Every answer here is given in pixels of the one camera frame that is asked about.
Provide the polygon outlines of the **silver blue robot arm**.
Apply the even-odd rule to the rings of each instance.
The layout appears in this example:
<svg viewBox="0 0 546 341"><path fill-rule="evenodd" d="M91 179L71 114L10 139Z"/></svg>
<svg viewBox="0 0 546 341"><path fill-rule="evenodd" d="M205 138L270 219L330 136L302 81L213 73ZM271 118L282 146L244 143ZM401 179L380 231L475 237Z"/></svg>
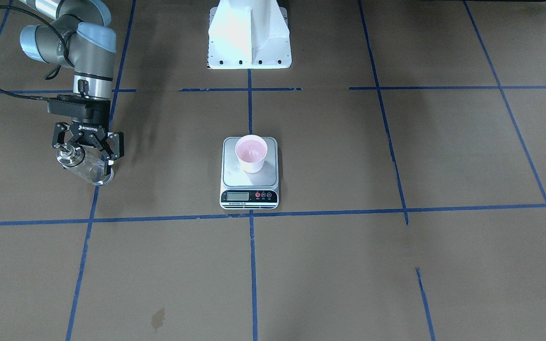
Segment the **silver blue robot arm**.
<svg viewBox="0 0 546 341"><path fill-rule="evenodd" d="M26 26L21 48L29 58L73 71L71 94L48 100L50 114L71 118L70 142L100 151L112 165L123 157L123 134L109 130L116 33L101 0L27 0L52 22Z"/></svg>

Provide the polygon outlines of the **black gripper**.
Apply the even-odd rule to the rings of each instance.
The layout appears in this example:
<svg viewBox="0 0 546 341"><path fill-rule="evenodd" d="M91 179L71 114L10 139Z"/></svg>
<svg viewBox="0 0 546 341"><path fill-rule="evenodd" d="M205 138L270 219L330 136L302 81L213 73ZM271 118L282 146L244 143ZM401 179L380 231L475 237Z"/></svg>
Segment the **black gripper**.
<svg viewBox="0 0 546 341"><path fill-rule="evenodd" d="M71 125L58 122L54 126L52 148L58 149L65 143L74 143L85 147L104 150L102 153L108 165L124 157L124 134L122 132L109 133L110 112L96 111L92 119L72 117L70 113L63 113L70 117Z"/></svg>

